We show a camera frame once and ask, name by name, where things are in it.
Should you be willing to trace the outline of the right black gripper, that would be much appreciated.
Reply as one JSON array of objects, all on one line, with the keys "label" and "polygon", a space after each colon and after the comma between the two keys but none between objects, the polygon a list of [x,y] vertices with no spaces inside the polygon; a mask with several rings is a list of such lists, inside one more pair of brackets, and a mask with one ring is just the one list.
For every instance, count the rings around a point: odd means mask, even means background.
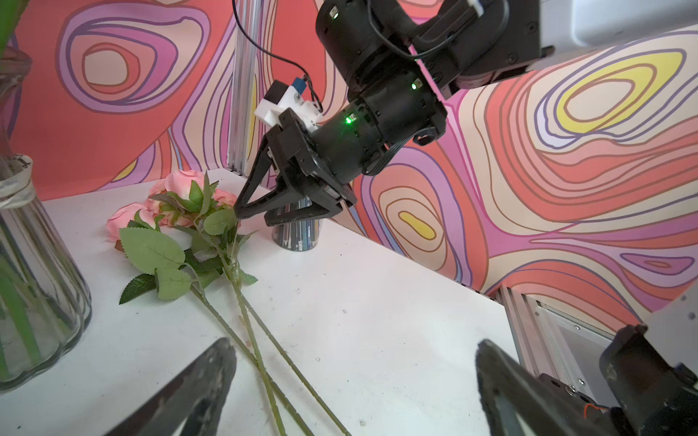
[{"label": "right black gripper", "polygon": [[[264,136],[234,204],[238,218],[265,213],[265,223],[278,226],[339,214],[340,201],[356,199],[350,188],[354,179],[380,173],[411,141],[428,145],[439,139],[445,133],[446,111],[420,71],[401,70],[369,85],[312,133],[298,121],[282,125],[280,150],[288,161],[285,181],[252,200],[271,169],[282,175],[276,138]],[[287,192],[286,185],[301,195]]]}]

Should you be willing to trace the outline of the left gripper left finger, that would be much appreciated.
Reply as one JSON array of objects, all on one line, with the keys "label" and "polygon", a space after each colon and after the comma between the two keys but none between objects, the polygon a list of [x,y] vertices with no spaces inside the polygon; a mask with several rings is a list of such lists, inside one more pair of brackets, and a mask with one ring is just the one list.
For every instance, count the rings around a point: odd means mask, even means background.
[{"label": "left gripper left finger", "polygon": [[236,374],[236,350],[220,338],[111,435],[216,435]]}]

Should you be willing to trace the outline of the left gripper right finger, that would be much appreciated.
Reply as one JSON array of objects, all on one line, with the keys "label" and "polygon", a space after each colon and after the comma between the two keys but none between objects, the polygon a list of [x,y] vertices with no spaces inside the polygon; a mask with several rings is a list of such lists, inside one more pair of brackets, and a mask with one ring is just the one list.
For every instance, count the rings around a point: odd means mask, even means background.
[{"label": "left gripper right finger", "polygon": [[478,344],[480,402],[492,435],[616,435],[610,415],[564,399],[490,340]]}]

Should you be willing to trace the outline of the light pink rose stem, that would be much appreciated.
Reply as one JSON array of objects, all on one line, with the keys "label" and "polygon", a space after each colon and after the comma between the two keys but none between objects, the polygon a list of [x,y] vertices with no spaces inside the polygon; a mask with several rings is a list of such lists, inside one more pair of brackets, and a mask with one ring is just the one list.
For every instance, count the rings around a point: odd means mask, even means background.
[{"label": "light pink rose stem", "polygon": [[[163,214],[152,214],[141,203],[132,203],[107,222],[116,249],[139,272],[121,293],[120,302],[128,303],[148,292],[155,292],[163,302],[176,301],[186,294],[192,294],[239,345],[256,369],[277,432],[287,434],[281,416],[282,412],[287,412],[302,434],[312,434],[310,425],[268,368],[258,338],[260,334],[273,345],[276,355],[289,366],[307,392],[316,394],[312,384],[244,296],[243,288],[257,280],[242,268],[239,260],[242,247],[249,237],[240,233],[233,210],[221,203],[214,203],[192,211],[167,205],[165,211]],[[240,321],[245,328],[244,334],[234,331],[207,296],[208,288],[218,279],[225,280],[234,294]]]}]

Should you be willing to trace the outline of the pink peach rose spray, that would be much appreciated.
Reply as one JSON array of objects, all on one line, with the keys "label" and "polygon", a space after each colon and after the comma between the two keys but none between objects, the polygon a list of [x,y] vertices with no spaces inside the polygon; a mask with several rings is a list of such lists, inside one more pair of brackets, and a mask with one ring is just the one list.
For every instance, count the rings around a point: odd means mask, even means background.
[{"label": "pink peach rose spray", "polygon": [[[159,236],[156,245],[150,243],[147,245],[148,249],[154,249],[156,261],[149,263],[144,271],[154,277],[158,297],[163,300],[169,301],[182,296],[184,285],[187,283],[194,296],[241,347],[241,351],[250,359],[261,378],[276,429],[281,435],[285,435],[286,430],[279,412],[280,407],[284,407],[289,412],[305,435],[310,435],[312,431],[269,374],[254,335],[252,323],[256,323],[262,329],[267,339],[276,348],[276,352],[289,365],[303,387],[308,390],[338,430],[343,435],[348,435],[350,432],[346,426],[301,373],[274,334],[243,296],[242,288],[255,283],[256,278],[244,272],[238,260],[240,248],[249,236],[238,232],[239,221],[233,210],[233,201],[232,194],[219,190],[217,184],[211,183],[208,175],[204,173],[178,171],[157,182],[148,196],[145,211],[136,212],[134,221],[152,227],[157,233],[161,226],[165,226],[190,234],[192,245],[188,251],[174,249],[174,241],[171,237]],[[227,279],[234,291],[248,337],[246,343],[234,332],[205,295],[207,287],[214,278],[218,277]]]}]

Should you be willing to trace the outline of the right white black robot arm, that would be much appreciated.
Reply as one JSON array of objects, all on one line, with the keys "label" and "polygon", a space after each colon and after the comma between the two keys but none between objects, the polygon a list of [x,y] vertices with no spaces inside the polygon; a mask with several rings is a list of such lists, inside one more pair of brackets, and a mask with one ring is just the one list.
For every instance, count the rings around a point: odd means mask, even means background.
[{"label": "right white black robot arm", "polygon": [[269,226],[330,218],[356,203],[351,183],[407,143],[445,134],[444,101],[585,51],[692,25],[694,1],[446,1],[416,23],[396,1],[326,1],[316,35],[348,91],[319,107],[276,82],[258,107],[269,129],[234,206]]}]

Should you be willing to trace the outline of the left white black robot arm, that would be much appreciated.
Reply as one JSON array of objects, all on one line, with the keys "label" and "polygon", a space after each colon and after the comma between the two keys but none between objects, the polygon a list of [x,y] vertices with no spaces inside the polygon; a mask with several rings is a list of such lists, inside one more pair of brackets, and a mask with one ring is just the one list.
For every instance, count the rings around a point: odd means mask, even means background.
[{"label": "left white black robot arm", "polygon": [[[492,342],[479,344],[476,370],[481,404],[494,435],[694,435],[697,373],[670,365],[652,345],[647,325],[618,331],[601,353],[603,381],[618,402],[605,408],[572,385],[543,372],[533,336],[538,321],[520,314],[523,294],[501,287],[516,338],[519,365]],[[236,374],[236,349],[219,339],[140,409],[114,435],[215,435]]]}]

